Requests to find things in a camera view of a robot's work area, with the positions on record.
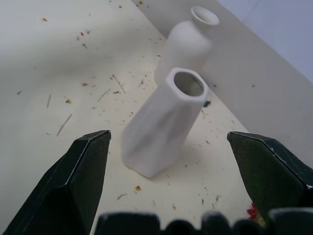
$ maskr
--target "vase opening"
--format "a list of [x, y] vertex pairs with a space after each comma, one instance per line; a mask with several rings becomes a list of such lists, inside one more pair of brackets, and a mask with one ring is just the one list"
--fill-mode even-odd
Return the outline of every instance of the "vase opening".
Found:
[[218, 25], [220, 23], [219, 18], [213, 12], [200, 6], [192, 7], [191, 14], [194, 19], [207, 25]]
[[187, 72], [178, 72], [174, 76], [176, 87], [186, 95], [200, 96], [203, 94], [203, 84], [194, 75]]

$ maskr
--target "white wall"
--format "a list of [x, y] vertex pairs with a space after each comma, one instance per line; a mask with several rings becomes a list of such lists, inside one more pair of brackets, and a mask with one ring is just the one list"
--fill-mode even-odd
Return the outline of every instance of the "white wall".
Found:
[[213, 11], [221, 23], [210, 31], [214, 49], [205, 67], [209, 86], [248, 131], [278, 139], [313, 167], [313, 40], [312, 21], [307, 21], [312, 3], [221, 2], [238, 18], [216, 0], [145, 0], [139, 8], [165, 36], [175, 24], [190, 19], [191, 6]]

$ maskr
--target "white ceramic vase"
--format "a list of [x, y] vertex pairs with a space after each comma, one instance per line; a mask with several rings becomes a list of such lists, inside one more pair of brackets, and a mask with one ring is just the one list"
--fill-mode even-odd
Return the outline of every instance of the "white ceramic vase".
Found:
[[194, 71], [174, 68], [127, 125], [123, 162], [152, 177], [172, 165], [209, 94]]
[[155, 71], [155, 82], [161, 84], [172, 68], [186, 68], [202, 74], [203, 66], [212, 48], [207, 36], [220, 23], [211, 11], [194, 6], [192, 20], [177, 24], [171, 31]]

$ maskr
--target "vase rim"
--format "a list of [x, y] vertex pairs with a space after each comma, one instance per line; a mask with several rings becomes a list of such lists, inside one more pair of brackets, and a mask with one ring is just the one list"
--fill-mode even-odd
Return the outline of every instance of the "vase rim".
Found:
[[195, 20], [206, 25], [212, 26], [220, 23], [219, 18], [213, 12], [200, 6], [191, 7], [191, 14]]

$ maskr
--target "vase neck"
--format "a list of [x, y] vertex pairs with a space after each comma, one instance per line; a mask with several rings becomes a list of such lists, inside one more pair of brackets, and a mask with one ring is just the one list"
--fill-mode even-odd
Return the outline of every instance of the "vase neck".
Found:
[[212, 27], [220, 23], [219, 18], [211, 11], [194, 6], [191, 8], [192, 22], [203, 32], [207, 33]]

